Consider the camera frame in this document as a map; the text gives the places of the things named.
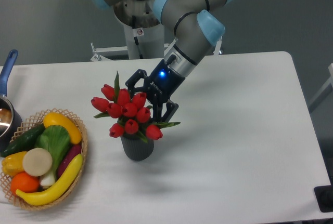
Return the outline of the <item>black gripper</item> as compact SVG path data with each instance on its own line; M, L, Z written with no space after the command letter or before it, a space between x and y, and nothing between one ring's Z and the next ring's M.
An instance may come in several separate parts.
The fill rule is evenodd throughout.
M144 85L135 87L139 80L144 80ZM170 96L184 80L184 77L168 67L165 60L161 60L148 77L145 70L138 69L125 85L131 97L136 93L146 93L148 101L152 103L154 122L168 123L179 108L177 103L169 100Z

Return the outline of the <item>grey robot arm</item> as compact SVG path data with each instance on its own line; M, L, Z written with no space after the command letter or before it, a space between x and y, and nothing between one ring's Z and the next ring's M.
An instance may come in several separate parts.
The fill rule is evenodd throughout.
M130 94L146 93L154 121L168 122L178 108L171 95L225 32L211 10L233 0L92 1L113 9L123 25L130 59L160 59L150 74L138 70L126 86Z

